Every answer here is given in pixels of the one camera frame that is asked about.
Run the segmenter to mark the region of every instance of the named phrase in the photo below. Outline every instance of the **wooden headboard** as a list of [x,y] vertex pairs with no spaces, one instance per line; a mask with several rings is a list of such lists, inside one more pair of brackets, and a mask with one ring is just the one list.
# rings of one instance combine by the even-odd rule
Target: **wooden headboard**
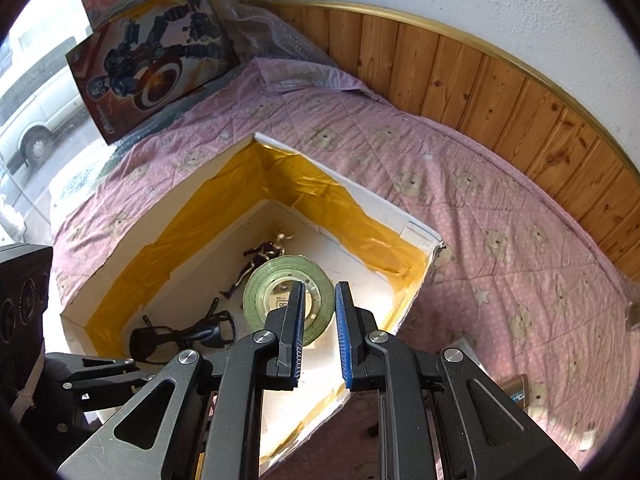
[[418,16],[345,2],[252,4],[280,16],[400,110],[497,153],[580,222],[623,274],[640,281],[640,174],[610,133],[551,79],[479,38]]

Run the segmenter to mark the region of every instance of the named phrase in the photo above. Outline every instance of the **van wheel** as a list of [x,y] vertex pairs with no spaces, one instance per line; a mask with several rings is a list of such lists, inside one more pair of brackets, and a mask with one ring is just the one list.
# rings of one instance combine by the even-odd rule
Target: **van wheel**
[[29,130],[22,140],[22,156],[32,168],[41,166],[53,151],[53,135],[44,126]]

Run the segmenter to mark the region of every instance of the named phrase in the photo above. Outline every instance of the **teddy bear print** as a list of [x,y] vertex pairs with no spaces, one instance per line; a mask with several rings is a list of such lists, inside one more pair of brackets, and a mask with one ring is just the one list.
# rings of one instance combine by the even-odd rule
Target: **teddy bear print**
[[75,242],[84,233],[84,226],[75,226],[66,238],[67,242]]
[[578,279],[578,290],[583,298],[590,296],[593,292],[593,285],[591,283],[591,277],[585,273],[580,274]]
[[107,225],[107,232],[111,239],[122,238],[127,225],[129,225],[129,213],[121,211],[119,214],[111,218],[110,224]]
[[401,171],[398,173],[400,180],[394,181],[394,189],[403,196],[417,198],[421,202],[426,202],[427,197],[422,191],[426,184],[423,177],[413,171]]
[[252,119],[264,120],[268,119],[274,113],[276,113],[276,110],[278,110],[278,108],[280,108],[279,103],[260,103],[251,106],[248,109],[248,113],[249,117],[251,117]]
[[438,253],[438,256],[436,256],[436,261],[433,263],[435,267],[433,283],[442,283],[446,279],[444,268],[449,264],[454,264],[455,262],[456,255],[453,253],[451,246],[444,244]]
[[319,128],[313,134],[310,141],[311,145],[315,148],[320,148],[326,152],[334,152],[338,149],[338,142],[340,141],[340,134],[335,130],[329,128]]
[[529,229],[529,234],[536,245],[536,250],[540,254],[544,254],[546,251],[546,245],[549,243],[549,238],[544,230],[538,224],[533,224],[531,229]]
[[60,296],[64,298],[65,294],[68,293],[69,285],[71,285],[70,278],[68,276],[56,277],[56,283],[58,284],[58,290],[60,291]]
[[458,341],[459,339],[466,339],[466,342],[468,342],[473,348],[478,346],[478,341],[479,341],[476,336],[471,335],[469,332],[466,332],[465,330],[449,330],[446,333],[445,338],[447,341],[447,345],[451,345],[456,341]]
[[545,383],[533,383],[529,388],[529,407],[527,413],[531,418],[542,418],[548,412],[546,400],[549,389]]
[[507,254],[507,245],[509,238],[507,235],[495,229],[484,229],[484,252],[502,262],[508,264],[511,261],[511,255]]
[[158,194],[158,190],[153,186],[146,186],[144,193],[147,198],[152,198]]
[[602,349],[604,346],[604,328],[601,325],[595,325],[593,327],[593,346],[597,349]]
[[571,416],[571,425],[569,426],[569,434],[567,435],[568,440],[575,440],[578,437],[582,436],[582,431],[580,427],[582,425],[582,413],[575,412]]
[[509,322],[509,328],[517,351],[521,351],[525,347],[529,332],[535,326],[536,323],[533,321],[529,309],[521,301],[516,301],[516,312]]
[[127,181],[130,184],[134,184],[139,181],[142,177],[144,177],[149,171],[149,165],[147,163],[140,164],[138,167],[134,168],[131,173],[127,175]]
[[380,140],[387,142],[388,140],[394,140],[401,137],[400,132],[391,126],[382,126],[373,132],[373,134]]
[[307,100],[305,102],[305,108],[309,111],[309,112],[315,112],[318,110],[318,108],[320,108],[322,106],[322,104],[324,103],[324,99],[322,99],[321,97],[312,97],[311,99]]
[[477,195],[482,191],[482,182],[480,182],[480,179],[462,168],[457,168],[457,170],[451,174],[451,179],[462,193]]
[[556,282],[556,312],[566,316],[569,310],[569,294],[560,282]]
[[380,480],[380,471],[376,462],[358,462],[353,465],[353,480]]
[[175,145],[174,136],[162,134],[159,136],[159,139],[160,139],[160,145],[163,148],[172,148]]
[[207,158],[207,153],[201,149],[191,150],[187,152],[184,158],[178,162],[176,169],[179,171],[195,170],[199,168]]
[[569,354],[569,360],[567,361],[567,378],[569,379],[569,384],[572,384],[575,381],[575,378],[578,375],[578,356],[575,352]]

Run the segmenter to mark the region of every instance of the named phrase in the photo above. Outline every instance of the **white wall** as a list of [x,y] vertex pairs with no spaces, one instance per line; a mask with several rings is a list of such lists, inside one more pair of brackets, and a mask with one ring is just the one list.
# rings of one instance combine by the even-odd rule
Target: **white wall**
[[346,0],[446,23],[520,58],[584,105],[640,168],[640,58],[602,0]]

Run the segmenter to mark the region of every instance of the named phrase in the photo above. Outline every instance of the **metal screw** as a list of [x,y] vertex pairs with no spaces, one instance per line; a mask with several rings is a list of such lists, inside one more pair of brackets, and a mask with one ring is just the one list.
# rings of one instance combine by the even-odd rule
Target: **metal screw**
[[190,365],[198,360],[198,353],[193,349],[183,350],[178,355],[178,361],[183,365]]
[[444,351],[444,358],[450,363],[459,363],[462,361],[462,352],[457,348],[447,348]]
[[269,330],[260,330],[260,332],[255,333],[254,341],[261,344],[270,343],[275,337],[276,335]]
[[369,340],[372,343],[386,343],[389,341],[389,334],[384,330],[374,330],[369,333]]

